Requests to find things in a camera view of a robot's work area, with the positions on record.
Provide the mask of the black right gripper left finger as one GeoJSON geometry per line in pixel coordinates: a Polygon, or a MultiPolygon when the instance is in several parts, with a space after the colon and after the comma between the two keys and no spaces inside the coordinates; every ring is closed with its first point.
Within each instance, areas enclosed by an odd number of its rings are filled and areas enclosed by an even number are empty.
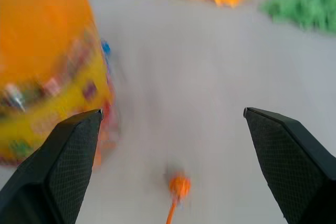
{"type": "Polygon", "coordinates": [[[0,190],[0,224],[75,224],[92,174],[101,110],[58,123],[0,190]]]}

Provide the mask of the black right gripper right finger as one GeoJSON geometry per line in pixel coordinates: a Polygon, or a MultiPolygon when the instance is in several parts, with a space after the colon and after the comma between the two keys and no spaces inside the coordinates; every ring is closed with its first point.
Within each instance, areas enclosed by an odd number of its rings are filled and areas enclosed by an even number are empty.
{"type": "Polygon", "coordinates": [[[336,157],[297,120],[245,108],[262,174],[288,224],[336,224],[336,157]]]}

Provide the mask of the orange and yellow snack bag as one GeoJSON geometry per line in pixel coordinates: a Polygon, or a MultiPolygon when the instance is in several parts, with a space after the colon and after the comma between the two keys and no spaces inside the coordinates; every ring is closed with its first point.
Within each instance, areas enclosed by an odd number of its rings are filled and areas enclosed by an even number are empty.
{"type": "Polygon", "coordinates": [[[99,166],[118,121],[89,0],[0,0],[0,164],[21,163],[57,123],[94,109],[99,166]]]}

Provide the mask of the orange lollipop with orange stick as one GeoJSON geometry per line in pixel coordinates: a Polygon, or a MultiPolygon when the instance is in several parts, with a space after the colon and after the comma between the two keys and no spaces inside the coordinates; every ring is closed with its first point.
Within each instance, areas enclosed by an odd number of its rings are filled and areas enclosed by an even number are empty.
{"type": "Polygon", "coordinates": [[[171,224],[178,204],[183,201],[191,189],[191,180],[184,172],[175,173],[169,181],[172,204],[165,224],[171,224]]]}

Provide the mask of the blue wrapped lollipop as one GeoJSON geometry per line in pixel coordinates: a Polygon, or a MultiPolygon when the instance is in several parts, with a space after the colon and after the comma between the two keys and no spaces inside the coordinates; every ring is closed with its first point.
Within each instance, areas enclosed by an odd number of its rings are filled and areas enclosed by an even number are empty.
{"type": "Polygon", "coordinates": [[[109,43],[106,40],[101,40],[101,49],[105,58],[105,61],[108,63],[111,57],[111,48],[109,43]]]}

